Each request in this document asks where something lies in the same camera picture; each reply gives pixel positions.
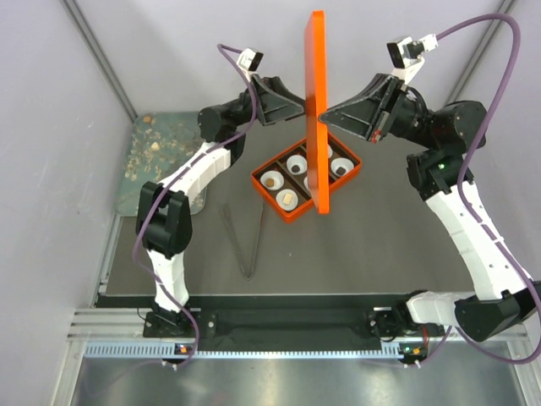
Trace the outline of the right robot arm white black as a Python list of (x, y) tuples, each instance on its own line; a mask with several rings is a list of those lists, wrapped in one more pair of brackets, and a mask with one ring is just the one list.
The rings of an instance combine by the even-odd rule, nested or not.
[(536, 309), (526, 283), (499, 249), (503, 238), (484, 209), (472, 172), (459, 175), (486, 114), (481, 102), (471, 100), (432, 111), (404, 80), (377, 74), (356, 96), (319, 115), (321, 123), (372, 143), (393, 135), (423, 147), (407, 156), (410, 185), (450, 235), (474, 293), (412, 294), (394, 314), (404, 334), (433, 323), (457, 327), (481, 343), (524, 322)]

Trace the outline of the orange box lid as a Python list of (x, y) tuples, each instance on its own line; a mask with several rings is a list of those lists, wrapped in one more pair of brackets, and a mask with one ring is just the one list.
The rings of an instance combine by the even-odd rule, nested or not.
[(304, 80), (308, 185), (320, 214), (331, 210), (328, 129), (319, 121), (327, 109), (325, 12), (315, 10), (304, 30)]

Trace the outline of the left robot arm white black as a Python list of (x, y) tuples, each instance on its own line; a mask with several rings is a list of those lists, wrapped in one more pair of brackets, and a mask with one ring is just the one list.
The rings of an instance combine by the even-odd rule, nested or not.
[(278, 77), (255, 74), (235, 99), (205, 107), (197, 124), (201, 147), (178, 170), (158, 182), (145, 183), (139, 194), (136, 247), (150, 257), (156, 296), (147, 321), (174, 336), (197, 334), (199, 328), (186, 304), (184, 252), (193, 235), (191, 205), (199, 193), (243, 154), (244, 134), (255, 121), (272, 125), (301, 117), (305, 101)]

